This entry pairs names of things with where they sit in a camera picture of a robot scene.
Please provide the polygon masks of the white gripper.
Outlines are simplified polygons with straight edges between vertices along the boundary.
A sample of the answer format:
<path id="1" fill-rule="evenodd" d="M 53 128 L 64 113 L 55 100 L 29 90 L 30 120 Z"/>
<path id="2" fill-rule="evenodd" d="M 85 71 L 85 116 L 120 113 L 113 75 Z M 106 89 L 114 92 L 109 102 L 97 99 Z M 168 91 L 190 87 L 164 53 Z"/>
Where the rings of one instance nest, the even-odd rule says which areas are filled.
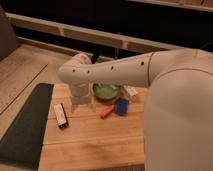
<path id="1" fill-rule="evenodd" d="M 80 85 L 70 85 L 69 86 L 71 91 L 71 101 L 75 105 L 83 105 L 88 104 L 89 109 L 92 112 L 96 111 L 95 103 L 91 101 L 91 94 L 88 84 L 80 84 Z M 75 105 L 71 104 L 70 110 L 73 114 L 75 112 Z"/>

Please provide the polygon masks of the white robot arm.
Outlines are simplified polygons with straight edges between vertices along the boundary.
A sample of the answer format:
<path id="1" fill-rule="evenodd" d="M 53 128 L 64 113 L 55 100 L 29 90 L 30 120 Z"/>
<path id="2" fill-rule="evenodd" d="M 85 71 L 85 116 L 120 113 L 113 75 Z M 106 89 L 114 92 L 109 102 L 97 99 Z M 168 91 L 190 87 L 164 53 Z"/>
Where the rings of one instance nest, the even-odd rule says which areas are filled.
<path id="1" fill-rule="evenodd" d="M 146 171 L 213 171 L 213 53 L 177 49 L 91 64 L 78 54 L 58 71 L 75 96 L 82 84 L 146 87 Z"/>

